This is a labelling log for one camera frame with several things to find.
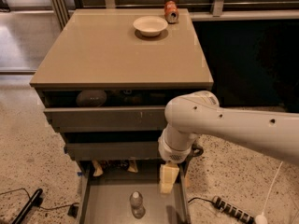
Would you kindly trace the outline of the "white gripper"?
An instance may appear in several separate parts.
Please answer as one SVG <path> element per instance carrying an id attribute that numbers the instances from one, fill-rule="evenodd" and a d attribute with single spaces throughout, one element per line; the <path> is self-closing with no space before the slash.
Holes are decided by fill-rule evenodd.
<path id="1" fill-rule="evenodd" d="M 192 145 L 198 140 L 196 133 L 184 133 L 168 124 L 158 139 L 158 150 L 166 164 L 160 166 L 160 192 L 170 194 L 177 180 L 179 168 L 192 152 Z"/>

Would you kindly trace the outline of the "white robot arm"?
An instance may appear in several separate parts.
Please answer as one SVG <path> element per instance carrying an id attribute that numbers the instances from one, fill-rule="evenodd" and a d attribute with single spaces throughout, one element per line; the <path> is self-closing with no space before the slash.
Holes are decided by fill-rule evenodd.
<path id="1" fill-rule="evenodd" d="M 220 107 L 209 91 L 178 96 L 164 109 L 158 139 L 164 161 L 182 163 L 199 135 L 211 135 L 275 159 L 299 165 L 299 115 Z"/>

